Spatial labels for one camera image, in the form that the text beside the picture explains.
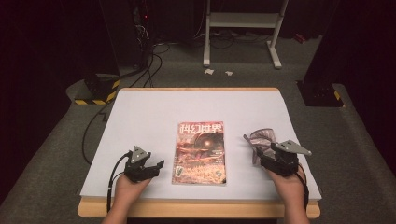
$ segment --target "white tabletop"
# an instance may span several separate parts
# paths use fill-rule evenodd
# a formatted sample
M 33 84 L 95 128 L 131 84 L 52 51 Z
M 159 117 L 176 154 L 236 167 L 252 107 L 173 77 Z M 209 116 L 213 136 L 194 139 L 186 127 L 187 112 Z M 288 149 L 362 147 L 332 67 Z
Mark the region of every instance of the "white tabletop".
M 225 186 L 172 184 L 177 124 L 182 121 L 224 122 Z M 142 199 L 277 200 L 273 181 L 261 167 L 252 165 L 252 150 L 243 138 L 262 128 L 274 129 L 277 142 L 299 143 L 278 89 L 122 89 L 80 195 L 106 197 L 117 160 L 139 146 L 152 153 L 146 166 L 165 161 Z M 299 160 L 307 174 L 310 200 L 320 200 L 305 157 L 299 155 Z M 123 171 L 125 162 L 116 174 Z

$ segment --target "gray carpet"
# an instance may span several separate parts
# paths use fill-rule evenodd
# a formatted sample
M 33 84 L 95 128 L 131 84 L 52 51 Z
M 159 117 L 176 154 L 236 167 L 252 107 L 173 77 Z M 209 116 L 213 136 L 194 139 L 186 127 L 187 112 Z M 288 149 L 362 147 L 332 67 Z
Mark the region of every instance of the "gray carpet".
M 302 80 L 319 39 L 299 44 L 278 40 L 283 68 L 275 70 L 264 42 L 234 43 L 211 53 L 213 75 L 204 74 L 203 48 L 159 46 L 163 66 L 152 79 L 154 87 L 277 87 L 283 95 L 300 143 L 313 152 L 307 158 L 322 190 L 321 215 L 312 223 L 396 223 L 396 180 L 381 158 L 360 117 L 340 84 L 346 106 L 306 107 L 296 80 Z M 223 41 L 213 41 L 218 47 Z M 154 58 L 151 74 L 160 61 Z M 121 81 L 128 87 L 139 75 Z M 147 76 L 135 86 L 142 87 Z M 66 94 L 73 100 L 82 81 Z M 79 217 L 79 191 L 89 171 L 81 154 L 84 131 L 101 105 L 75 105 L 53 129 L 0 207 L 0 223 L 100 223 L 101 218 Z M 111 112 L 111 105 L 105 109 Z M 96 118 L 85 138 L 92 160 L 106 123 Z

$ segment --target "white table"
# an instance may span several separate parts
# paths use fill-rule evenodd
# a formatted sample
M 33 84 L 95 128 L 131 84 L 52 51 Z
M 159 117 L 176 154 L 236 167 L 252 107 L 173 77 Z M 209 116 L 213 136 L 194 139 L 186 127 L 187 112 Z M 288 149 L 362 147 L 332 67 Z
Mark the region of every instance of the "white table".
M 173 185 L 177 124 L 211 120 L 224 122 L 227 184 Z M 123 154 L 139 146 L 152 153 L 146 166 L 161 160 L 165 164 L 131 209 L 132 217 L 282 217 L 283 204 L 274 183 L 261 167 L 252 165 L 252 150 L 243 138 L 261 128 L 273 128 L 278 142 L 290 139 L 298 143 L 278 89 L 122 89 L 82 188 L 78 213 L 83 217 L 106 215 L 113 167 Z M 310 190 L 307 214 L 318 217 L 318 186 L 305 157 L 299 155 L 299 159 Z

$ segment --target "human hand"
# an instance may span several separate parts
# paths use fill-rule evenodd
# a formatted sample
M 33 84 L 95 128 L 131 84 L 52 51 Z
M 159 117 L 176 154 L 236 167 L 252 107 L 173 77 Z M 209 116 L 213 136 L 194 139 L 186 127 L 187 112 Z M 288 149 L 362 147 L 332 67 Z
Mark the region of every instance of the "human hand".
M 304 187 L 297 175 L 281 176 L 265 169 L 274 180 L 276 191 L 284 203 L 292 203 L 304 200 Z M 299 166 L 297 174 L 306 182 L 303 168 Z
M 114 205 L 122 204 L 129 208 L 139 198 L 150 181 L 151 179 L 146 179 L 139 183 L 134 183 L 126 175 L 120 175 L 116 183 Z
M 285 224 L 308 224 L 309 219 L 304 207 L 304 187 L 297 175 L 283 177 L 266 170 L 274 180 L 276 191 L 285 204 Z M 304 170 L 301 166 L 297 174 L 306 183 Z
M 134 183 L 126 175 L 120 175 L 116 183 L 113 206 L 102 221 L 102 224 L 126 223 L 129 209 L 150 181 L 151 179 L 147 179 L 139 183 Z

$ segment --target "magazine cover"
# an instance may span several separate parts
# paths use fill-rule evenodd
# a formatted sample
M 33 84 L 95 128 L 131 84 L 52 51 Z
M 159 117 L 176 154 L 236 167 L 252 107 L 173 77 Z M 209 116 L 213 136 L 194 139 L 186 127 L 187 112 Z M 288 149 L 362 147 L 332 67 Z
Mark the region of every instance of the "magazine cover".
M 222 121 L 177 125 L 173 184 L 224 185 L 224 125 Z

